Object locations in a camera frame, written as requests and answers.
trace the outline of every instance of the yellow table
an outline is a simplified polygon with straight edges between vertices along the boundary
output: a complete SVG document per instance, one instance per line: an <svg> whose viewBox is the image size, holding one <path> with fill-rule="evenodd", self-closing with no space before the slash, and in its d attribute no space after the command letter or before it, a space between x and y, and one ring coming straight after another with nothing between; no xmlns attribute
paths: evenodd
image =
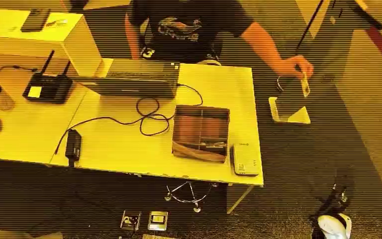
<svg viewBox="0 0 382 239"><path fill-rule="evenodd" d="M0 67L19 65L40 69L45 60L46 58L0 55ZM47 73L61 73L66 63L67 60L53 59ZM69 75L72 74L75 74L74 69L69 72ZM0 71L0 85L15 101L15 107L11 111L0 110L0 159L48 164L86 91L74 84L65 104L30 102L22 93L31 75L29 71L13 68Z"/></svg>
<svg viewBox="0 0 382 239"><path fill-rule="evenodd" d="M50 8L52 11L69 12L70 0L5 0L0 1L1 9L30 10L32 8Z"/></svg>
<svg viewBox="0 0 382 239"><path fill-rule="evenodd" d="M104 59L103 63L98 76L106 75L112 60ZM179 83L197 89L204 99L203 106L230 109L229 143L245 141L256 145L253 157L261 159L251 68L181 64ZM137 100L100 96L87 89L70 125L103 116L121 122L134 121L140 118L135 110ZM194 91L179 87L174 100L160 100L158 113L170 117L176 105L198 104L199 100ZM151 101L140 104L142 112L153 108ZM163 121L148 119L144 122L143 130L157 132L164 129L165 124ZM170 131L149 137L140 133L139 123L120 125L108 119L100 119L79 125L75 129L82 136L82 152L76 166L138 175L251 185L246 193L254 185L263 186L262 171L256 177L238 176L233 171L229 157L225 163L219 164L173 156L172 127L173 120ZM51 164L68 165L64 156L66 138Z"/></svg>
<svg viewBox="0 0 382 239"><path fill-rule="evenodd" d="M30 11L0 9L0 54L70 59L79 75L92 76L101 56L82 14L52 12L47 20L61 24L39 32L21 32Z"/></svg>
<svg viewBox="0 0 382 239"><path fill-rule="evenodd" d="M125 6L129 5L131 0L89 0L84 6L84 10L98 9L112 6Z"/></svg>

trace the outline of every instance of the metal stand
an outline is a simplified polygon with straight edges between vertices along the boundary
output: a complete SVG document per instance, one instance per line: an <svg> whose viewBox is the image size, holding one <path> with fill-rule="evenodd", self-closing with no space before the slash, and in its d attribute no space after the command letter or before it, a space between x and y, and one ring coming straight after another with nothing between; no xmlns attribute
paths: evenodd
<svg viewBox="0 0 382 239"><path fill-rule="evenodd" d="M189 186L190 186L191 194L192 194L192 198L193 198L193 200L183 200L183 199L179 199L179 198L177 198L177 197L174 195L174 192L175 192L176 190L182 188L182 187L185 186L186 184L189 184ZM209 183L209 188L208 188L207 193L206 193L204 196L202 196L200 199L197 199L197 198L195 198L194 190L192 189L192 184L191 184L191 182L189 182L189 181L187 181L187 182L181 184L180 186L176 187L176 188L175 188L174 190L172 190L172 191L169 189L169 186L166 185L166 188L168 189L168 194L167 194L167 196L165 197L165 200L166 200L166 201L170 201L170 200L172 200L172 198L174 198L175 200L177 200L177 201L180 202L180 203L193 203L193 204L195 205L195 207L194 207L194 212L199 213L199 212L201 212L201 207L198 205L198 203L199 203L200 201L202 201L203 199L205 199L205 198L208 196L208 194L210 193L210 190L211 190L212 187L215 188L215 187L217 187L217 186L218 186L217 183Z"/></svg>
<svg viewBox="0 0 382 239"><path fill-rule="evenodd" d="M320 10L321 6L323 5L323 2L324 2L324 0L320 0L320 2L317 5L317 8L315 9L314 13L312 14L310 22L308 23L307 27L305 28L305 31L302 34L301 39L299 40L298 46L296 46L296 50L295 50L296 53L298 52L298 49L301 46L302 41L304 41L305 35L307 35L307 32L309 31L309 29L310 29L310 27L312 25L312 22L314 21L315 17L318 14L318 11Z"/></svg>
<svg viewBox="0 0 382 239"><path fill-rule="evenodd" d="M282 123L311 123L305 107L305 99L309 94L307 79L300 81L292 78L283 89L279 78L277 78L277 90L281 94L278 97L269 97L273 120Z"/></svg>

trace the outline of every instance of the white device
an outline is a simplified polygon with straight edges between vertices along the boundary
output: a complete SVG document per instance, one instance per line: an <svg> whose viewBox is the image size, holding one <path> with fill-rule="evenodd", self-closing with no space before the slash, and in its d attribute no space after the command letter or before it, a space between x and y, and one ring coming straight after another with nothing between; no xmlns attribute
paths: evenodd
<svg viewBox="0 0 382 239"><path fill-rule="evenodd" d="M233 158L235 173L238 175L257 176L261 172L261 159L255 158L254 150L259 150L256 145L250 143L237 143L232 146L231 157Z"/></svg>
<svg viewBox="0 0 382 239"><path fill-rule="evenodd" d="M338 216L343 219L346 226L340 220L330 215L318 217L318 225L326 239L349 239L351 237L351 219L342 213L338 213Z"/></svg>

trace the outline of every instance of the dark t-shirt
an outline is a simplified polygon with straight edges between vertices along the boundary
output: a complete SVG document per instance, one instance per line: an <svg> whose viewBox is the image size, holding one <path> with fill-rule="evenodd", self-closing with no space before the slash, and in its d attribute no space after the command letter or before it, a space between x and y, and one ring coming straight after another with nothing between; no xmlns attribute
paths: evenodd
<svg viewBox="0 0 382 239"><path fill-rule="evenodd" d="M175 53L207 52L217 33L238 37L253 22L238 0L132 0L128 15L136 26L149 18L149 47Z"/></svg>

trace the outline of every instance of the black cable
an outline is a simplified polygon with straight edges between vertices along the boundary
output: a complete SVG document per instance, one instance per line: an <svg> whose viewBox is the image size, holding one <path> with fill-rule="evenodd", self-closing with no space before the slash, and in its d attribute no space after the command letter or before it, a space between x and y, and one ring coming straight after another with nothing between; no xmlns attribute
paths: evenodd
<svg viewBox="0 0 382 239"><path fill-rule="evenodd" d="M71 174L72 172L73 172L73 168L67 168L67 170L62 170L59 174L57 174L56 177L59 177L59 176L61 176L62 174L66 174L66 173L68 173L68 176L73 177L73 175ZM63 191L62 191L62 192L63 192L63 193L62 193L63 196L62 196L61 200L59 200L59 203L58 203L58 209L59 209L59 211L56 212L55 215L53 215L51 218L46 219L46 220L43 220L43 221L41 221L41 222L39 222L39 223L37 223L37 224L34 224L34 225L33 225L32 227L30 227L30 228L28 229L28 231L26 231L26 232L27 232L27 233L30 233L33 229L35 229L36 227L38 227L38 226L40 226L40 225L46 225L46 224L49 224L49 223L53 223L53 222L55 222L55 221L62 221L62 220L63 220L63 221L68 221L68 220L76 220L76 221L78 221L78 220L83 220L83 221L87 221L87 220L84 220L84 219L82 219L81 217L78 217L78 216L76 216L76 215L68 215L68 214L64 213L63 206L64 206L64 204L65 204L67 198L70 198L70 197L72 197L72 196L74 196L74 197L80 199L80 200L83 201L85 204L92 205L92 206L98 208L99 210L101 210L101 211L106 211L106 213L109 213L109 214L111 214L111 215L113 215L113 216L117 216L117 215L119 215L119 213L117 213L117 212L115 212L115 211L113 211L113 210L111 210L111 209L109 209L109 208L103 207L102 205L99 205L99 204L96 203L96 202L93 202L93 201L91 201L91 200L88 200L88 199L82 197L82 196L79 194L77 188L78 188L78 186L77 186L75 183L74 183L74 186L73 186L73 187L68 188L71 192L73 192L73 194L71 194L71 195L67 195L67 190L63 190Z"/></svg>
<svg viewBox="0 0 382 239"><path fill-rule="evenodd" d="M184 84L178 84L178 86L185 86L185 87L188 87L188 88L190 88L191 90L195 91L195 92L198 94L198 96L200 96L201 103L198 104L198 105L193 105L193 106L201 106L201 105L203 104L203 97L201 96L200 92L198 92L196 89L194 89L194 88L191 87L191 86L184 85Z"/></svg>
<svg viewBox="0 0 382 239"><path fill-rule="evenodd" d="M27 70L27 71L31 71L31 72L36 72L36 71L38 71L37 68L26 68L26 67L17 66L17 65L13 65L13 66L1 66L1 67L0 67L0 71L3 70L4 68L23 69L23 70Z"/></svg>
<svg viewBox="0 0 382 239"><path fill-rule="evenodd" d="M185 86L185 87L188 87L192 90L194 90L198 96L200 96L200 99L201 99L201 102L200 104L198 105L193 105L193 106L201 106L203 104L203 97L201 96L201 94L196 90L194 89L193 87L191 86L187 86L187 85L184 85L184 84L178 84L178 86ZM144 99L153 99L155 102L156 102L156 109L151 111L150 113L148 114L143 114L141 111L140 111L140 103L141 101L143 101ZM172 119L175 114L173 114L171 117L166 117L162 114L156 114L156 112L159 110L160 108L160 103L159 101L156 99L156 98L153 98L153 97L144 97L144 98L140 98L139 100L137 100L137 103L135 104L135 110L142 116L141 118L133 121L133 122L127 122L127 123L124 123L124 122L120 122L112 117L97 117L97 118L93 118L93 119L88 119L88 120L85 120L85 121L82 121L82 122L79 122L71 127L69 127L65 132L64 134L62 135L62 137L59 139L59 142L58 142L58 145L56 146L56 149L55 149L55 153L54 154L57 154L58 153L58 150L59 150L59 146L61 145L61 142L62 142L62 139L65 137L65 135L67 134L67 132L81 124L84 124L84 123L87 123L87 122L91 122L91 121L94 121L94 120L102 120L102 119L108 119L108 120L113 120L115 121L116 123L118 124L121 124L121 125L131 125L131 124L135 124L137 122L140 122L140 133L142 135L145 135L145 136L154 136L154 135L157 135L157 134L161 134L163 132L166 132L167 130L169 130L169 127L170 127L170 123L169 123L169 120ZM166 128L163 129L162 131L159 131L159 132L156 132L156 133L144 133L143 132L143 122L145 119L153 119L153 120L164 120L166 121Z"/></svg>
<svg viewBox="0 0 382 239"><path fill-rule="evenodd" d="M132 221L132 233L131 233L131 236L129 237L130 239L132 239L132 237L134 236L134 234L136 232L135 227L138 223L138 219L135 217L130 217L129 220Z"/></svg>

